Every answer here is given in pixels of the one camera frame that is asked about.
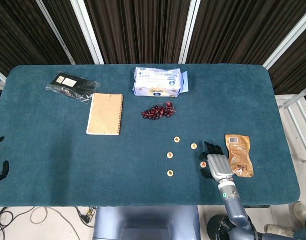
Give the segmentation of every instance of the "white tissue package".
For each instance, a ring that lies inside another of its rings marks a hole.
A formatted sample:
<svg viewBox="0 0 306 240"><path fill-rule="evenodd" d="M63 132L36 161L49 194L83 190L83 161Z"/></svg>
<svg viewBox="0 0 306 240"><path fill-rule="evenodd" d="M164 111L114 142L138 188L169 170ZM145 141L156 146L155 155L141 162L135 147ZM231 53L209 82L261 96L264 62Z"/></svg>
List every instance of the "white tissue package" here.
<svg viewBox="0 0 306 240"><path fill-rule="evenodd" d="M180 69L137 67L133 87L136 96L177 97L188 91L187 72Z"/></svg>

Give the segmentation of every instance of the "black curtain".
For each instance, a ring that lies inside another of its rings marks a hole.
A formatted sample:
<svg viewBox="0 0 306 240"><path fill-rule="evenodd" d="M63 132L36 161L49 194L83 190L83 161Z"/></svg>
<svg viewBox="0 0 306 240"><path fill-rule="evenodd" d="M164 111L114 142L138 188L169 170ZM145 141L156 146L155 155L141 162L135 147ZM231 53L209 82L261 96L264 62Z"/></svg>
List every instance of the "black curtain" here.
<svg viewBox="0 0 306 240"><path fill-rule="evenodd" d="M268 71L275 94L297 94L306 88L306 30Z"/></svg>
<svg viewBox="0 0 306 240"><path fill-rule="evenodd" d="M201 0L187 63L263 64L306 13L306 0Z"/></svg>
<svg viewBox="0 0 306 240"><path fill-rule="evenodd" d="M0 0L0 72L25 64L70 62L34 0Z"/></svg>
<svg viewBox="0 0 306 240"><path fill-rule="evenodd" d="M70 0L43 0L76 64L94 64Z"/></svg>
<svg viewBox="0 0 306 240"><path fill-rule="evenodd" d="M105 63L178 63L190 0L85 4Z"/></svg>

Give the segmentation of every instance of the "black cable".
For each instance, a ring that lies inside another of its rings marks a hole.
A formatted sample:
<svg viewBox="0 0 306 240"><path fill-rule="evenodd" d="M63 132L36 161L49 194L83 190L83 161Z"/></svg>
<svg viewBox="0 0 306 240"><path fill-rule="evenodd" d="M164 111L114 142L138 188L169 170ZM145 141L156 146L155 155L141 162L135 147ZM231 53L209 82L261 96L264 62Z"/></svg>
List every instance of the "black cable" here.
<svg viewBox="0 0 306 240"><path fill-rule="evenodd" d="M90 225L87 224L88 222L86 222L85 219L84 219L85 215L82 215L82 214L81 214L81 212L79 211L78 207L75 207L75 208L76 208L77 214L78 214L78 216L79 216L79 219L82 221L82 223L83 223L85 226L89 227L89 228L94 228L94 226L90 226Z"/></svg>
<svg viewBox="0 0 306 240"><path fill-rule="evenodd" d="M26 214L26 213L29 213L31 210L33 210L35 207L32 207L31 209L29 209L28 211L26 211L26 212L23 212L23 213L20 213L20 214L18 214L18 215L16 215L15 217L14 217L14 214L11 212L11 211L8 211L8 210L6 210L8 207L3 207L2 208L2 210L0 211L0 231L2 231L2 233L3 233L3 239L5 240L5 231L4 231L4 229L5 228L7 228L16 218L18 218L19 216L21 216L21 215L24 215L24 214ZM2 224L1 223L1 216L2 216L2 214L4 214L4 213L9 213L11 216L12 216L12 219L10 220L10 222L9 223L7 223L7 224Z"/></svg>

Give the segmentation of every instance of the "plastic bag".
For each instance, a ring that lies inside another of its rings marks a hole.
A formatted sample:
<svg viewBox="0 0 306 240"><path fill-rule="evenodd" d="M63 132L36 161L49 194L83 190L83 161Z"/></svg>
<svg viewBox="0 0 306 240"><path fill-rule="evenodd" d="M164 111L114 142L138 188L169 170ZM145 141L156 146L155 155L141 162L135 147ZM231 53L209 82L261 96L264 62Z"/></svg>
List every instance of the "plastic bag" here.
<svg viewBox="0 0 306 240"><path fill-rule="evenodd" d="M46 90L65 94L71 98L88 104L95 89L100 86L99 82L89 81L65 73L59 73L54 80L46 86Z"/></svg>
<svg viewBox="0 0 306 240"><path fill-rule="evenodd" d="M226 146L228 149L228 161L233 173L239 177L254 176L253 165L249 158L250 142L248 136L226 134Z"/></svg>

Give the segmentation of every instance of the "red grapes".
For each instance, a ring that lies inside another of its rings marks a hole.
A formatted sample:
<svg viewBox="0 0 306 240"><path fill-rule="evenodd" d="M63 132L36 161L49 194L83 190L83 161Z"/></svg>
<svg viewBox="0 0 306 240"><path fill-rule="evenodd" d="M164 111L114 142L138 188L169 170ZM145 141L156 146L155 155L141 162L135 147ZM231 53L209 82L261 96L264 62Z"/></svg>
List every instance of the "red grapes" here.
<svg viewBox="0 0 306 240"><path fill-rule="evenodd" d="M157 120L163 116L170 117L175 112L174 104L170 101L165 103L165 106L155 105L149 110L143 111L141 114L144 119Z"/></svg>

